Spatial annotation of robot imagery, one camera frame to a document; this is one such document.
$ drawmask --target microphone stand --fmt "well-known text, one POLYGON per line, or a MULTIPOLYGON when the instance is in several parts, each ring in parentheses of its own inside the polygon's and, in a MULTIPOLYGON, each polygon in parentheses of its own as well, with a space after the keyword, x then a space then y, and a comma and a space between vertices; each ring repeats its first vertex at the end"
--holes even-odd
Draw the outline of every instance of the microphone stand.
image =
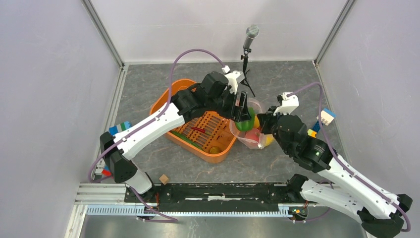
POLYGON ((251 52, 251 49, 245 49, 244 48, 244 55, 241 56, 241 60, 244 60, 244 64, 242 65, 242 72, 244 73, 244 76, 245 76, 245 79, 241 82, 241 84, 247 86, 251 90, 252 95, 255 97, 255 93, 252 90, 252 88, 251 88, 251 86, 250 86, 250 84, 249 84, 249 82, 247 80, 247 73, 249 72, 249 69, 247 70, 247 66, 248 66, 248 53, 250 53, 250 52, 251 52))

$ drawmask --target robotic arm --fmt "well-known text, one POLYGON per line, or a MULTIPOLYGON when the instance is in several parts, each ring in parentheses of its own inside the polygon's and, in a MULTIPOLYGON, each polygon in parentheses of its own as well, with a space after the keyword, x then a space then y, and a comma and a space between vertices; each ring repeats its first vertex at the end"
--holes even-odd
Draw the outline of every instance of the robotic arm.
MULTIPOLYGON (((202 83, 178 91, 171 97, 162 115, 166 104, 126 131, 115 136, 108 132, 101 135, 102 151, 123 141, 104 157, 116 183, 126 183, 139 194, 146 193, 153 187, 152 181, 131 160, 161 135, 201 117, 206 111, 215 111, 234 121, 251 119, 247 93, 240 94, 236 106, 237 86, 244 79, 243 73, 224 71, 227 74, 209 73, 202 83), (141 132, 128 136, 132 130, 140 127, 143 127, 141 132)), ((280 106, 273 106, 266 113, 257 115, 261 133, 272 134, 284 153, 299 166, 333 181, 348 192, 342 193, 319 185, 305 176, 294 175, 288 182, 291 196, 338 210, 360 222, 366 231, 378 238, 396 236, 404 224, 401 211, 409 210, 412 199, 405 194, 396 195, 379 187, 351 167, 341 155, 335 158, 327 143, 308 136, 306 125, 298 116, 290 115, 298 107, 299 100, 295 95, 288 97, 288 94, 283 93, 277 97, 280 106)))

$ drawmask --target wooden block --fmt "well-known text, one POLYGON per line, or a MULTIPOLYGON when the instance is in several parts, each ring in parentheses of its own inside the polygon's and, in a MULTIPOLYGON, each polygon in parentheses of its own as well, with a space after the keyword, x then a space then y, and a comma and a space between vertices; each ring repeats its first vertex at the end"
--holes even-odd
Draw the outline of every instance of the wooden block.
POLYGON ((159 180, 163 183, 163 185, 166 185, 169 182, 169 178, 166 175, 160 176, 159 180))

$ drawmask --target green bell pepper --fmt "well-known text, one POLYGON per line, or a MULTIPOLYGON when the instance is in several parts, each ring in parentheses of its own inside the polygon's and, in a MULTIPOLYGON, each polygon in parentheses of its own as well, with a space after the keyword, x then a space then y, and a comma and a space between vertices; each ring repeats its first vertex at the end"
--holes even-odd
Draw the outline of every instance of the green bell pepper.
POLYGON ((255 112, 253 108, 248 108, 248 111, 251 115, 250 120, 245 120, 241 122, 235 122, 235 126, 238 129, 238 131, 249 131, 254 126, 254 120, 255 120, 255 112))

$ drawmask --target gray floor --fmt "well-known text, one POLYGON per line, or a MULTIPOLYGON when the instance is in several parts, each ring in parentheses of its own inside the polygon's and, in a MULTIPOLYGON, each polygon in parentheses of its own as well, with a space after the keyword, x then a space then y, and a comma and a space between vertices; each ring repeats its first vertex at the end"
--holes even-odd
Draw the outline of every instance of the gray floor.
MULTIPOLYGON (((241 63, 229 63, 241 70, 241 63)), ((136 124, 149 115, 151 106, 168 87, 170 64, 131 65, 128 68, 116 123, 126 120, 136 124)), ((319 81, 310 61, 250 62, 248 74, 256 99, 267 106, 278 105, 276 96, 319 81)), ((201 82, 207 73, 219 71, 218 63, 188 63, 176 67, 174 80, 189 78, 201 82)), ((243 85, 238 91, 247 91, 243 85)), ((312 88, 298 95, 300 106, 294 111, 311 127, 316 120, 319 91, 312 88)), ((327 128, 333 146, 342 152, 335 124, 327 128)), ((134 159, 154 182, 166 174, 171 182, 286 181, 293 174, 320 177, 300 168, 277 144, 263 150, 250 150, 236 141, 228 157, 219 164, 209 164, 168 139, 161 137, 146 146, 134 159)))
MULTIPOLYGON (((310 208, 311 217, 325 208, 310 208)), ((87 216, 80 238, 365 238, 359 223, 337 211, 306 224, 287 218, 180 217, 177 224, 151 224, 129 216, 87 216)))

